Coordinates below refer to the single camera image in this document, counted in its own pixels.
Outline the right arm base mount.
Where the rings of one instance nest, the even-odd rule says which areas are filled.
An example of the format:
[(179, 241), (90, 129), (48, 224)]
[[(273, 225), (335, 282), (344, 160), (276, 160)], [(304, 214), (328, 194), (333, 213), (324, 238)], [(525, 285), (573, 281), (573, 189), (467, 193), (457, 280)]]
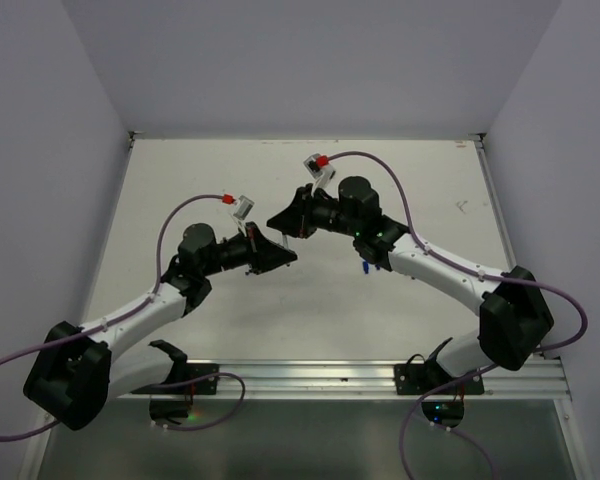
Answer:
[[(427, 358), (414, 354), (403, 363), (393, 366), (393, 380), (397, 395), (423, 395), (428, 391), (446, 384), (452, 377), (437, 365), (439, 353), (452, 341), (443, 341)], [(447, 388), (439, 395), (451, 396), (451, 400), (423, 402), (421, 410), (424, 416), (435, 425), (454, 429), (460, 425), (465, 414), (465, 397), (485, 393), (481, 376), (473, 377), (462, 384)]]

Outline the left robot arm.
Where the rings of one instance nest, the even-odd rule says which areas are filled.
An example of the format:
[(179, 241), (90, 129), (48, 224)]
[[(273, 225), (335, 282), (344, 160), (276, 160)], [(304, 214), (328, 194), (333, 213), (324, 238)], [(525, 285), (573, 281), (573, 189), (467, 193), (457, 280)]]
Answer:
[(217, 240), (204, 223), (186, 228), (176, 255), (141, 303), (81, 327), (54, 326), (24, 383), (26, 398), (72, 430), (93, 421), (113, 397), (114, 365), (134, 345), (196, 309), (209, 295), (210, 276), (239, 267), (260, 275), (298, 258), (249, 222)]

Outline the black marker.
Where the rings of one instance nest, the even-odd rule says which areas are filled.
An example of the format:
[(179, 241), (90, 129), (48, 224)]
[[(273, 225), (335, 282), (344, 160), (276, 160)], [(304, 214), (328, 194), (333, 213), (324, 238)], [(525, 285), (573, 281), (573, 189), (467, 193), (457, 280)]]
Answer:
[[(285, 249), (287, 253), (293, 253), (289, 246), (288, 236), (286, 234), (281, 234), (281, 246)], [(290, 267), (291, 263), (294, 261), (291, 257), (286, 258), (288, 261), (285, 263), (285, 266)]]

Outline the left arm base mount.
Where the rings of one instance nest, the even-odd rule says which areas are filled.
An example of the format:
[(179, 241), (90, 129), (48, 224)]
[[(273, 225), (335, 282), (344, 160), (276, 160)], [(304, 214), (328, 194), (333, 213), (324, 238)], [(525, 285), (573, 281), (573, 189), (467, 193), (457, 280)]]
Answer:
[(185, 420), (193, 418), (193, 400), (195, 395), (215, 395), (218, 379), (212, 377), (202, 382), (183, 387), (169, 387), (169, 384), (197, 379), (211, 373), (217, 373), (220, 365), (188, 361), (188, 356), (179, 348), (164, 340), (149, 343), (154, 350), (167, 355), (171, 361), (170, 370), (165, 380), (151, 383), (134, 391), (135, 394), (175, 395), (175, 400), (151, 400), (149, 402), (150, 418), (156, 422), (164, 421), (172, 425), (181, 425)]

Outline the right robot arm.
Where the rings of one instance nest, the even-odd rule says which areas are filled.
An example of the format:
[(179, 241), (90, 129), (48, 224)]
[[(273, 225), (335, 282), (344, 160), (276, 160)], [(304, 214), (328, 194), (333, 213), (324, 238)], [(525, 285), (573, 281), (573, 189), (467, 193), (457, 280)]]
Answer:
[(428, 243), (416, 243), (409, 226), (382, 212), (378, 193), (363, 177), (342, 180), (336, 197), (301, 186), (267, 225), (292, 238), (308, 238), (317, 230), (349, 236), (363, 260), (420, 280), (473, 312), (478, 329), (443, 341), (425, 361), (425, 379), (434, 391), (448, 392), (461, 376), (490, 365), (519, 370), (554, 325), (528, 270), (471, 272), (460, 257), (445, 264)]

